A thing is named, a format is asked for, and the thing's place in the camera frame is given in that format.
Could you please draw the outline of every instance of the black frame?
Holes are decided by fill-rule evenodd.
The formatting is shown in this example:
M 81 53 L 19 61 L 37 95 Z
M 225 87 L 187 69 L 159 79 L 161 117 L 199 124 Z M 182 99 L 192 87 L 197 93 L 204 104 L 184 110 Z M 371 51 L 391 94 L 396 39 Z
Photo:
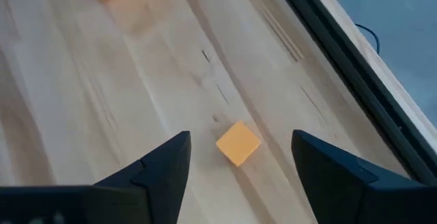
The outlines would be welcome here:
M 437 155 L 320 0 L 286 0 L 410 176 L 437 185 Z

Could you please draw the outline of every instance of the wood grain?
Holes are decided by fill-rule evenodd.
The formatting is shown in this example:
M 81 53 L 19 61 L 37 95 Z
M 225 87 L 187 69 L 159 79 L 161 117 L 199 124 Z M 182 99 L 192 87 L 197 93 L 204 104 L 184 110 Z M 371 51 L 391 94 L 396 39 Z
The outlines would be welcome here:
M 405 175 L 284 5 L 2 0 L 0 184 L 92 184 L 181 130 L 180 223 L 315 223 L 293 129 Z M 262 144 L 235 168 L 215 142 L 238 120 Z

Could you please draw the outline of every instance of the black cable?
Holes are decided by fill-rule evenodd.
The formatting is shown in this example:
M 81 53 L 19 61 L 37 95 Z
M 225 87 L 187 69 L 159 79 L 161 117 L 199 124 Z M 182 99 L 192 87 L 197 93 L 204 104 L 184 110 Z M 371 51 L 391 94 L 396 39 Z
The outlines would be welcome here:
M 371 35 L 373 35 L 373 37 L 375 38 L 375 41 L 376 41 L 376 53 L 377 53 L 377 54 L 380 54 L 380 39 L 379 39 L 378 35 L 376 35 L 376 33 L 373 32 L 373 31 L 372 31 L 371 29 L 369 29 L 368 27 L 362 26 L 362 25 L 360 25 L 360 24 L 358 24 L 358 23 L 355 23 L 355 25 L 356 25 L 357 27 L 360 27 L 361 29 L 364 29 L 365 31 L 369 32 Z

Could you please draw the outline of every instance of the wooden table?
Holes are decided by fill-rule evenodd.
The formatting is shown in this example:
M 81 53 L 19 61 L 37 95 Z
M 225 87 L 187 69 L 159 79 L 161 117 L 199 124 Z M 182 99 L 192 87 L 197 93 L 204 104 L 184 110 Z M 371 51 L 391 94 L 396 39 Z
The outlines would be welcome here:
M 92 184 L 181 130 L 180 223 L 315 223 L 293 129 L 406 176 L 284 0 L 0 0 L 0 50 L 2 185 Z M 262 145 L 235 168 L 238 120 Z

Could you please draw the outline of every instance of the orange cube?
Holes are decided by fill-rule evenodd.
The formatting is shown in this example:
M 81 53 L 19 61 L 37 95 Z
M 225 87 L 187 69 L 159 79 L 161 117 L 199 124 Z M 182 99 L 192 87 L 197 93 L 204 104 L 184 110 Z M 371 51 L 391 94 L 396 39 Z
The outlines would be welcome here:
M 218 141 L 217 147 L 237 167 L 261 144 L 261 141 L 242 121 L 234 124 Z

